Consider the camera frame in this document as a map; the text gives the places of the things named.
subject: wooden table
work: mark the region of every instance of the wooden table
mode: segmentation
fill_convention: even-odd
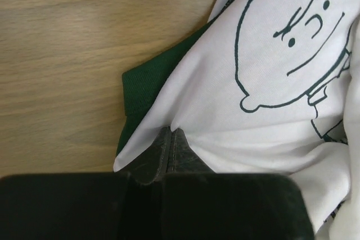
[[[121,74],[206,22],[214,0],[0,0],[0,176],[110,171]]]

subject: dark green fabric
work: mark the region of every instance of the dark green fabric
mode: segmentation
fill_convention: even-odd
[[[220,14],[233,1],[229,0]],[[116,155],[124,148],[180,60],[216,18],[176,46],[123,74],[124,105],[127,119],[120,136]]]

